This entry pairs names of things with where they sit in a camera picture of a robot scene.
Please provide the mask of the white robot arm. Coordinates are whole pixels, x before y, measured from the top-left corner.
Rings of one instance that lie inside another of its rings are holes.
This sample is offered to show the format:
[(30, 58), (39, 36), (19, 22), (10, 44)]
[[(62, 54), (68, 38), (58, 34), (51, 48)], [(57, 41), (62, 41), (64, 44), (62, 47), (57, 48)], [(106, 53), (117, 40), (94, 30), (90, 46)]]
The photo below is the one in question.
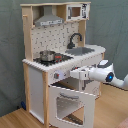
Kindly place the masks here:
[(95, 80), (108, 83), (117, 88), (128, 91), (128, 74), (123, 80), (118, 79), (114, 73), (113, 64), (102, 60), (97, 66), (83, 66), (70, 72), (70, 76), (79, 80)]

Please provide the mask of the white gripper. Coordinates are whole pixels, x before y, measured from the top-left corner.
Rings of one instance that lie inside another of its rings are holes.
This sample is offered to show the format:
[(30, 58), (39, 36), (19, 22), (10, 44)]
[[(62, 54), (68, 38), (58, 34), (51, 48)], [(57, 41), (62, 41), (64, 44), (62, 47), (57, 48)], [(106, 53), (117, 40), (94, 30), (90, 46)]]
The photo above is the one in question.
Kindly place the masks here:
[(89, 68), (81, 67), (70, 72), (70, 76), (79, 80), (88, 80), (89, 79)]

